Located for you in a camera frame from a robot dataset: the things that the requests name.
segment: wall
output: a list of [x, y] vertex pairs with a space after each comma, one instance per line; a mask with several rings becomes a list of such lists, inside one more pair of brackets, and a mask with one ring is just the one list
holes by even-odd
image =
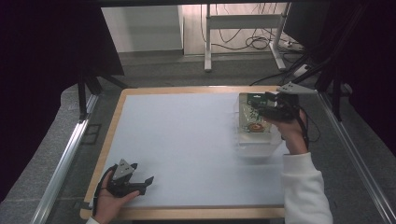
[[117, 52], [183, 49], [182, 7], [102, 8]]

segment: gray carpet floor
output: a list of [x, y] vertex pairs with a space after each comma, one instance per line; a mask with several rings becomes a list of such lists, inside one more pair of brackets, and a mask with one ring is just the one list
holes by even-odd
[[[205, 73], [203, 57], [180, 55], [146, 55], [132, 57], [121, 54], [125, 76], [116, 77], [133, 87], [224, 86], [249, 85], [278, 73], [271, 54], [217, 55], [213, 71]], [[276, 85], [282, 77], [273, 77], [260, 85]], [[312, 87], [316, 78], [301, 83]], [[53, 205], [47, 223], [85, 223], [79, 209], [91, 181], [92, 172], [105, 140], [121, 89], [103, 79], [102, 93], [96, 104], [90, 127], [78, 147], [61, 192]], [[64, 91], [62, 106], [21, 178], [0, 205], [0, 223], [28, 223], [62, 157], [73, 129], [78, 122], [78, 90]], [[383, 223], [367, 189], [361, 182], [347, 152], [324, 112], [318, 109], [318, 98], [306, 95], [301, 104], [318, 125], [319, 141], [311, 144], [313, 160], [322, 171], [325, 193], [329, 199], [334, 223]], [[389, 201], [396, 205], [396, 160], [370, 127], [354, 111], [347, 97], [341, 101], [343, 123]], [[311, 136], [318, 136], [315, 128]], [[276, 220], [217, 220], [199, 223], [283, 223]], [[115, 221], [114, 223], [131, 223]], [[180, 221], [135, 221], [134, 223], [191, 223]]]

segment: white desk frame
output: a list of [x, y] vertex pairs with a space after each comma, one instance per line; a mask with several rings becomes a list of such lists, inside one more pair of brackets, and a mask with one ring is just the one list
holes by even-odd
[[282, 57], [279, 54], [277, 45], [282, 34], [285, 20], [288, 14], [290, 3], [287, 3], [281, 14], [268, 15], [210, 15], [210, 5], [206, 5], [206, 46], [205, 46], [205, 71], [212, 71], [212, 52], [210, 43], [210, 31], [218, 29], [259, 29], [277, 28], [274, 41], [270, 41], [269, 46], [276, 60], [276, 65], [280, 71], [286, 70]]

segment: table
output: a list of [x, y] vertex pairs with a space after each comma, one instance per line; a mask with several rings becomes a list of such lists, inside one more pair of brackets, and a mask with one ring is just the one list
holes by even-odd
[[[148, 89], [128, 89], [124, 90], [120, 96], [116, 111], [111, 121], [106, 140], [103, 145], [99, 160], [94, 170], [91, 184], [87, 190], [85, 203], [89, 203], [105, 169], [107, 156], [110, 153], [111, 144], [120, 121], [122, 108], [128, 95], [147, 94], [171, 94], [171, 93], [222, 93], [222, 92], [264, 92], [275, 91], [276, 87], [189, 87], [189, 88], [148, 88]], [[92, 211], [81, 209], [82, 218], [89, 218]], [[154, 207], [154, 208], [123, 208], [120, 211], [120, 219], [219, 219], [219, 218], [275, 218], [283, 217], [284, 209], [282, 205], [276, 206], [200, 206], [200, 207]]]

